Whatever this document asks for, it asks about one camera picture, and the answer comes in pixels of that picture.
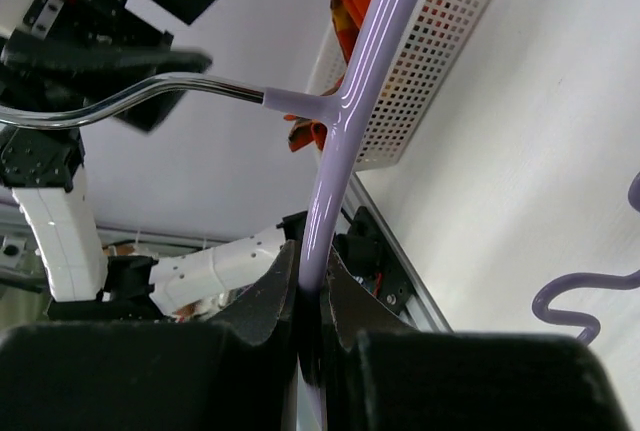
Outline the lilac plastic hanger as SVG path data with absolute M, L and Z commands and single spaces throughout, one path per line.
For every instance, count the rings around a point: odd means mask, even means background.
M 418 0 L 373 0 L 364 29 L 356 42 L 355 57 L 346 79 L 333 97 L 311 96 L 284 90 L 261 90 L 261 106 L 280 112 L 298 111 L 324 121 L 330 131 L 313 191 L 306 227 L 299 246 L 298 277 L 294 307 L 296 369 L 301 369 L 325 427 L 324 385 L 321 370 L 323 356 L 321 295 L 332 256 L 333 228 L 355 163 L 356 152 L 371 115 L 373 103 L 381 91 L 383 79 L 401 40 L 409 13 Z M 163 319 L 115 319 L 60 321 L 76 322 L 170 322 Z

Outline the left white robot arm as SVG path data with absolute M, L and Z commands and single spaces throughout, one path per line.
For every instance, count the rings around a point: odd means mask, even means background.
M 53 320 L 185 320 L 257 281 L 285 243 L 282 226 L 166 258 L 110 255 L 87 202 L 83 126 L 115 117 L 144 133 L 188 91 L 252 103 L 263 92 L 211 78 L 204 52 L 128 0 L 1 0 L 1 184 L 25 216 Z M 184 24 L 216 0 L 151 0 Z

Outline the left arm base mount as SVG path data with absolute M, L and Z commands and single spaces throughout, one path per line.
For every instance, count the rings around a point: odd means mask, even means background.
M 335 234 L 333 245 L 342 262 L 356 281 L 400 316 L 415 295 L 415 288 L 382 228 L 365 206 L 358 207 L 353 215 L 342 208 L 341 217 L 348 229 Z

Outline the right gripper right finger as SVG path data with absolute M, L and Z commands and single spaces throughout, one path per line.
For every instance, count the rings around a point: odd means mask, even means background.
M 421 332 L 329 260 L 321 295 L 329 430 L 626 430 L 603 366 L 559 335 Z

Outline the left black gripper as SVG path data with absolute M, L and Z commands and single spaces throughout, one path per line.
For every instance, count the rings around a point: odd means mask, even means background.
M 152 0 L 191 25 L 216 0 Z M 171 49 L 173 36 L 127 8 L 128 0 L 34 0 L 1 51 L 3 103 L 36 112 L 97 103 L 148 77 L 201 73 L 213 59 Z

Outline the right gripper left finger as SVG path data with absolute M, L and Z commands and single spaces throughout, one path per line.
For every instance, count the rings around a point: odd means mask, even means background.
M 299 246 L 206 321 L 41 323 L 1 336 L 5 430 L 292 430 Z

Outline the orange camouflage trousers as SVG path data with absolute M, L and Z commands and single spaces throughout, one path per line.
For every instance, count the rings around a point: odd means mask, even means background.
M 371 0 L 330 0 L 334 35 L 346 64 L 349 63 L 355 50 L 370 2 Z M 315 145 L 319 151 L 324 149 L 328 135 L 325 124 L 292 114 L 286 115 L 284 120 L 293 123 L 288 135 L 288 146 L 291 152 L 299 151 L 311 144 Z

